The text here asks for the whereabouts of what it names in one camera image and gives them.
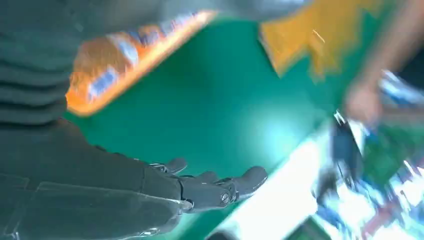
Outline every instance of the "orange bag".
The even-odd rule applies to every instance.
[[[159,26],[141,27],[84,43],[66,94],[68,110],[89,116],[151,71],[205,26],[214,14],[182,15]]]

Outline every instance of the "green mat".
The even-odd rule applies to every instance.
[[[379,22],[365,18],[369,42]],[[111,152],[147,162],[186,158],[185,174],[237,176],[254,165],[271,172],[340,105],[368,44],[346,58],[342,74],[315,85],[308,58],[279,79],[257,36],[252,22],[213,24],[98,114],[66,118]],[[232,209],[185,216],[155,239],[203,239]]]

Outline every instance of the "green tabletop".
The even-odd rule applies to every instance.
[[[212,24],[101,112],[66,117],[109,151],[147,162],[183,157],[186,174],[238,176],[255,165],[271,172],[338,107],[366,44],[342,74],[315,84],[307,57],[279,79],[257,38],[252,22]],[[158,239],[202,239],[231,210],[186,216]]]

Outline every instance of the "human arm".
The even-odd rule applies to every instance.
[[[423,45],[424,2],[405,0],[399,4],[346,97],[348,115],[368,125],[384,113],[379,96],[383,70],[397,71]]]

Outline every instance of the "screw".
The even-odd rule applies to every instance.
[[[228,193],[224,193],[221,195],[221,202],[225,205],[230,201],[230,195]]]

